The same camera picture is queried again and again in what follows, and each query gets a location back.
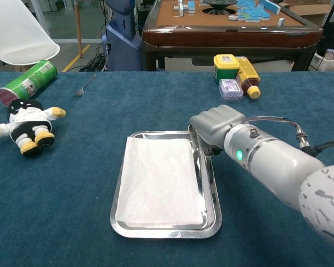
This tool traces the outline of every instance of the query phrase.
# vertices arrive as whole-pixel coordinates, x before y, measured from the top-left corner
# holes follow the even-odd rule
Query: plush toy
[[[36,100],[16,99],[7,110],[8,124],[0,124],[0,137],[10,135],[24,156],[34,156],[40,147],[55,141],[51,121],[64,117],[66,111],[59,107],[46,110]]]

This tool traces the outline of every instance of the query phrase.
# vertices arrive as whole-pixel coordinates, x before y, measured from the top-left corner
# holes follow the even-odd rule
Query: yellow container
[[[214,57],[215,82],[219,83],[220,79],[235,79],[239,66],[239,62],[231,54],[216,55]]]
[[[256,72],[250,61],[246,57],[237,57],[240,64],[236,80],[244,93],[247,93],[252,99],[259,98],[261,91],[258,88],[261,78]]]

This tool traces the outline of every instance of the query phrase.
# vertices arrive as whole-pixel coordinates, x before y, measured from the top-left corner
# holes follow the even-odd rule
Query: yellow bottle
[[[236,57],[236,59],[240,64],[236,80],[240,84],[241,89],[252,99],[259,98],[261,95],[261,91],[258,88],[261,81],[260,76],[246,57]]]

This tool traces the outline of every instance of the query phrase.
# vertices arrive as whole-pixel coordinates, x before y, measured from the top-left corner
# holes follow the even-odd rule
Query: stainless steel tray
[[[196,203],[196,205],[200,205],[200,210],[203,214],[203,223],[201,225],[171,226],[170,228],[133,228],[127,226],[122,221],[116,221],[115,214],[117,201],[119,199],[121,173],[124,163],[123,159],[110,212],[110,223],[112,228],[118,234],[128,238],[208,238],[214,235],[220,229],[222,224],[222,213],[220,210],[217,187],[215,185],[212,161],[209,157],[205,157],[200,153],[197,140],[192,140],[188,131],[137,132],[131,135],[131,137],[154,140],[190,140],[199,195],[203,199],[203,201]]]

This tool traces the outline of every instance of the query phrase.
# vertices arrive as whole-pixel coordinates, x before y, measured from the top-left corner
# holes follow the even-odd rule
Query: table
[[[0,72],[0,87],[17,76]],[[334,267],[333,248],[224,152],[212,159],[223,214],[216,235],[142,240],[116,234],[109,215],[126,137],[185,130],[190,116],[225,102],[212,73],[182,72],[99,72],[73,100],[90,76],[59,73],[37,97],[45,108],[67,111],[53,122],[56,142],[39,157],[24,158],[8,137],[0,139],[0,267]],[[334,140],[334,73],[261,73],[261,79],[259,100],[230,105],[248,116],[294,119],[313,145]],[[257,125],[297,146],[292,127]],[[319,158],[334,164],[334,149]]]
[[[294,71],[306,71],[322,36],[319,26],[282,8],[269,21],[230,21],[228,15],[203,12],[195,0],[195,14],[179,16],[176,0],[156,0],[143,29],[147,70],[156,70],[156,57],[192,58],[212,62],[221,53],[247,56],[252,60],[288,59]],[[280,18],[284,26],[278,27]]]

